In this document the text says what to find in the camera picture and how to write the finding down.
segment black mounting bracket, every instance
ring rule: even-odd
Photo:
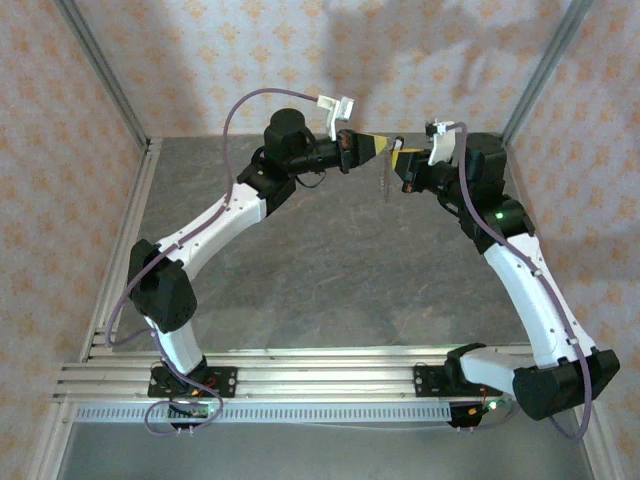
[[[200,364],[189,374],[194,381],[210,387],[222,398],[234,398],[238,381],[236,367],[215,367]],[[198,400],[212,397],[210,393],[198,391],[195,387],[176,378],[166,365],[153,367],[147,391],[149,398],[183,398]]]
[[[416,364],[413,367],[413,387],[416,397],[499,397],[500,390],[468,382],[462,373],[460,358],[477,348],[484,348],[482,343],[465,345],[447,353],[444,365]]]
[[[447,422],[453,428],[472,428],[480,425],[482,415],[469,415],[469,410],[475,407],[477,410],[482,408],[480,402],[473,405],[451,406],[451,421]]]

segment metal frame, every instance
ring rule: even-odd
[[[56,480],[67,448],[71,427],[78,406],[71,403],[52,403],[40,433],[27,478]]]
[[[109,62],[104,53],[102,53],[98,42],[96,42],[76,2],[74,0],[55,0],[55,3],[67,21],[69,28],[78,39],[78,43],[80,43],[82,50],[84,50],[87,60],[89,60],[102,85],[111,97],[111,100],[113,100],[120,115],[122,115],[122,119],[127,125],[129,132],[131,132],[138,146],[141,149],[145,148],[148,143],[148,138],[144,132],[144,128],[131,107],[127,96],[124,94],[118,79],[111,70]]]
[[[578,422],[582,419],[583,411],[582,405],[575,408]],[[606,409],[599,400],[593,402],[589,429],[583,438],[587,458],[595,480],[608,478],[625,480],[627,477],[624,474],[609,426],[609,419],[605,412]]]
[[[238,367],[236,396],[229,403],[404,403],[416,401],[412,368],[421,363],[442,365],[452,348],[237,350],[206,357],[209,365]],[[527,345],[493,349],[531,358]],[[96,345],[86,363],[63,367],[54,400],[146,402],[149,367],[159,360],[157,352],[121,354]]]
[[[533,108],[547,80],[551,76],[553,69],[567,49],[567,46],[578,30],[582,19],[587,14],[587,10],[592,3],[593,0],[573,0],[569,5],[551,39],[551,43],[549,43],[549,46],[542,55],[540,63],[533,72],[529,83],[518,100],[516,108],[513,110],[507,125],[504,127],[502,141],[505,145],[508,145],[515,138],[518,129]]]
[[[140,424],[152,401],[123,406],[118,402],[82,404],[79,406],[74,423],[116,423]],[[176,412],[175,410],[153,408],[148,416],[149,423],[198,424],[206,421],[208,406],[198,407],[200,418]],[[257,403],[243,405],[227,403],[216,423],[248,424],[336,424],[336,423],[438,423],[451,421],[448,402],[413,403]]]
[[[95,341],[96,335],[104,333],[104,328],[111,310],[118,301],[118,297],[124,288],[129,265],[129,252],[136,241],[142,215],[149,197],[149,189],[156,170],[162,139],[151,139],[149,147],[145,150],[140,161],[138,173],[127,202],[127,209],[123,215],[122,223],[118,230],[116,243],[111,251],[109,263],[102,280],[102,286],[98,293],[96,307],[91,315],[91,323],[85,336],[79,362],[84,362],[89,356],[89,350]],[[120,317],[118,317],[113,331],[117,331]]]

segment wall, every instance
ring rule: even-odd
[[[357,99],[350,125],[499,131],[569,0],[78,0],[148,134],[217,134],[259,87]],[[278,107],[253,99],[235,133]],[[322,114],[303,106],[313,130]]]
[[[76,361],[140,152],[50,0],[0,5],[0,477]]]
[[[515,143],[521,190],[569,304],[622,370],[605,390],[640,469],[640,2],[594,2]]]

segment gray stone surface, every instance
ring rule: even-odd
[[[407,146],[424,136],[405,135]],[[260,136],[231,137],[234,173]],[[220,137],[166,139],[140,229],[152,242],[224,193]],[[526,334],[497,276],[429,193],[390,202],[381,161],[298,187],[201,271],[194,329],[203,349],[512,343]],[[508,192],[513,184],[509,178]],[[125,308],[118,337],[144,322]],[[152,348],[148,338],[123,347]]]

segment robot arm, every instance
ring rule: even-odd
[[[331,125],[336,118],[348,116],[344,112],[348,99],[326,106],[326,98],[320,98],[321,106],[330,110]],[[180,245],[136,285],[131,300],[157,331],[169,360],[181,374],[197,379],[198,372],[206,367],[190,322],[197,307],[191,282],[200,269],[234,237],[277,210],[295,192],[298,175],[334,167],[346,174],[379,154],[386,141],[386,137],[351,130],[336,133],[335,127],[330,129],[329,137],[316,140],[300,112],[280,110],[271,117],[264,132],[264,146],[256,150],[233,185],[228,205],[223,197],[155,245],[147,240],[134,245],[129,281],[161,252]],[[223,204],[222,214],[205,227]]]
[[[463,232],[476,245],[504,284],[526,329],[533,361],[496,353],[482,344],[450,352],[448,381],[482,384],[515,395],[531,418],[540,420],[584,401],[584,378],[576,347],[586,357],[596,398],[619,369],[613,351],[598,351],[569,309],[544,261],[533,224],[522,205],[503,193],[506,152],[498,137],[485,133],[468,136],[465,173],[469,194],[481,218],[492,230],[528,257],[530,266],[489,236],[473,219],[462,195],[459,169],[452,164],[452,122],[427,125],[433,136],[431,149],[394,151],[393,167],[406,193],[428,190],[458,218]],[[559,312],[537,278],[543,275],[566,314],[573,335],[565,329]]]

